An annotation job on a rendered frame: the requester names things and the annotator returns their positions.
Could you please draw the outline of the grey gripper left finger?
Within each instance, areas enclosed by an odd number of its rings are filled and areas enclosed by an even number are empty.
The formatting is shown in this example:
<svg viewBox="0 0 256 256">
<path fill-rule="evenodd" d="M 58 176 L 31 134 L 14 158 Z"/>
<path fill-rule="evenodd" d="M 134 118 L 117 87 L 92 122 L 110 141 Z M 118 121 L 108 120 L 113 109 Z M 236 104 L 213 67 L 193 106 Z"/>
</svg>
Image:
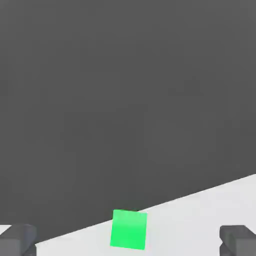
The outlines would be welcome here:
<svg viewBox="0 0 256 256">
<path fill-rule="evenodd" d="M 0 234 L 0 256 L 37 256 L 37 228 L 13 224 Z"/>
</svg>

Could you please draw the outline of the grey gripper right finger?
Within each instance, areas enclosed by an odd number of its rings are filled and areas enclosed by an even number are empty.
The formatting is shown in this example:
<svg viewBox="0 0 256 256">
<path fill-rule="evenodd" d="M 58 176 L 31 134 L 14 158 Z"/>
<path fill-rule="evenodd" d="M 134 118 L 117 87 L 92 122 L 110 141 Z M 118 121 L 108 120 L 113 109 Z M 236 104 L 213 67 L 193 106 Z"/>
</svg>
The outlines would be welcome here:
<svg viewBox="0 0 256 256">
<path fill-rule="evenodd" d="M 219 238 L 219 256 L 256 256 L 256 234 L 245 225 L 222 225 Z"/>
</svg>

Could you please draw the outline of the small green cube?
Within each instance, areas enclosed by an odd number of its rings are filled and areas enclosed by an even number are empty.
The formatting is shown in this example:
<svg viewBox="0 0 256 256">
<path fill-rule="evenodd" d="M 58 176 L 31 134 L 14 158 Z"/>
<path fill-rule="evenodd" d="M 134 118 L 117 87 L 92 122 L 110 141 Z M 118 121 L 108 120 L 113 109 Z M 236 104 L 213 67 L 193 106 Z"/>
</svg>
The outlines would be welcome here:
<svg viewBox="0 0 256 256">
<path fill-rule="evenodd" d="M 114 209 L 110 246 L 144 250 L 146 246 L 147 213 Z"/>
</svg>

